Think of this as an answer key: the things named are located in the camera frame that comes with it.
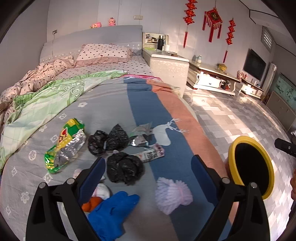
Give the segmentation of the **person's right hand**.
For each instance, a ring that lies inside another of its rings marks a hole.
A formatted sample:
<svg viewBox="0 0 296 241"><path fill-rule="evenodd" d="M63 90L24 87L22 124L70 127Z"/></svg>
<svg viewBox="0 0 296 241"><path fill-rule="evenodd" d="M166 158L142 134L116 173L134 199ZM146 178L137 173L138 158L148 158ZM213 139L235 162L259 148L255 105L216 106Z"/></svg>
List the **person's right hand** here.
<svg viewBox="0 0 296 241"><path fill-rule="evenodd" d="M296 201L296 169L294 169L293 176L290 180L290 185L292 187L291 198Z"/></svg>

